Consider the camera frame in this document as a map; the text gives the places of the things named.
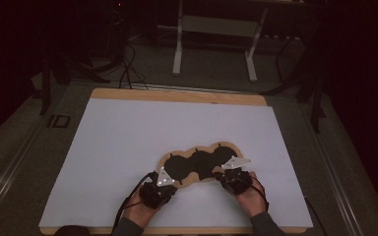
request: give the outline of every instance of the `wooden cutout piece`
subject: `wooden cutout piece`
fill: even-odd
[[[181,159],[181,157],[188,159],[190,157],[193,157],[194,154],[196,154],[195,152],[206,152],[208,154],[213,154],[218,148],[221,148],[221,147],[230,148],[234,152],[234,156],[236,156],[236,157],[240,157],[240,158],[243,157],[242,154],[241,154],[241,151],[239,150],[239,148],[235,144],[230,143],[230,142],[218,142],[218,143],[215,143],[215,144],[213,144],[209,147],[203,147],[203,146],[192,147],[192,148],[190,148],[186,151],[175,150],[175,151],[172,151],[172,152],[165,154],[163,156],[163,158],[160,160],[160,162],[158,163],[157,173],[159,173],[161,171],[161,169],[167,165],[166,163],[168,161],[170,161],[170,159],[172,157],[178,156],[180,159]],[[216,172],[223,173],[223,169],[221,168],[222,164],[224,164],[224,163],[220,163],[220,165],[216,165],[215,167],[211,168],[211,173],[216,173]],[[167,171],[167,169],[165,169],[165,171],[170,175],[171,178],[174,179],[175,176],[172,176],[169,173],[169,171]],[[209,181],[214,180],[214,179],[215,178],[205,178],[205,179],[201,180],[199,173],[192,171],[184,179],[182,179],[182,180],[176,179],[173,186],[179,189],[179,188],[187,187],[187,186],[189,186],[193,183],[209,182]]]

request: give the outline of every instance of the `floor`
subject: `floor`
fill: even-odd
[[[181,74],[171,75],[173,38],[157,44],[138,36],[130,45],[135,59],[130,68],[134,89],[183,89],[259,93],[281,84],[275,58],[283,43],[274,39],[259,42],[254,56],[259,82],[248,81],[242,50],[184,40]],[[127,60],[133,57],[127,48]],[[283,54],[283,75],[289,75],[300,55],[295,42]],[[52,104],[43,116],[39,99],[28,99],[0,127],[0,235],[41,235],[38,223],[48,195],[74,139],[87,101],[94,88],[117,88],[123,67],[101,74],[111,80],[97,84],[71,72],[69,86],[52,84]],[[40,75],[31,78],[39,85]],[[315,227],[302,235],[378,235],[378,198],[359,161],[328,95],[324,94],[320,134],[309,122],[310,102],[298,103],[297,88],[267,96],[274,107],[283,139],[303,194],[312,203]],[[47,128],[51,115],[70,116],[67,128]]]

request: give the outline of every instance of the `sleeve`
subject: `sleeve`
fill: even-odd
[[[256,214],[250,218],[254,236],[283,236],[285,233],[272,220],[267,212]]]
[[[143,232],[144,229],[134,223],[134,221],[122,217],[114,229],[112,236],[140,236]]]

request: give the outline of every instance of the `white board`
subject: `white board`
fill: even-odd
[[[225,141],[254,162],[281,227],[312,227],[272,107],[90,99],[39,227],[111,227],[123,200],[164,154]],[[178,190],[149,227],[249,227],[217,181]]]

